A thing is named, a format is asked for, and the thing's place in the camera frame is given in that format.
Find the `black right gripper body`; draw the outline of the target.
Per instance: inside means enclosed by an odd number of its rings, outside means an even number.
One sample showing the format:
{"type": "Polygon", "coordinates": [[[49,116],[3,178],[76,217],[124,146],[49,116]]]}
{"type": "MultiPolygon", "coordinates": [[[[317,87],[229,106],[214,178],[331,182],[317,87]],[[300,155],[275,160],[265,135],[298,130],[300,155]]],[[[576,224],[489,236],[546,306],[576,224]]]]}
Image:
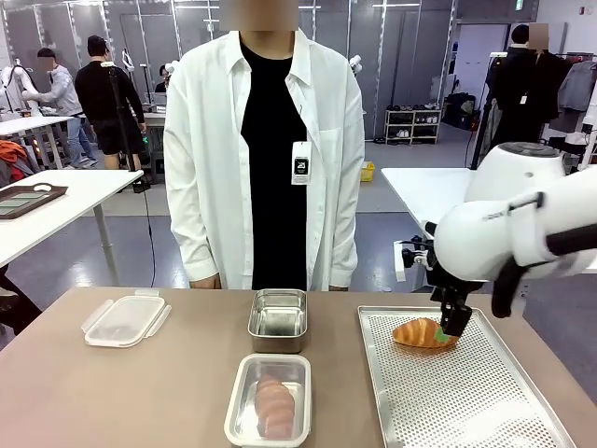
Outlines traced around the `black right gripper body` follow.
{"type": "Polygon", "coordinates": [[[477,290],[477,283],[460,279],[449,279],[432,282],[433,287],[430,300],[441,303],[442,306],[465,305],[470,293],[477,290]]]}

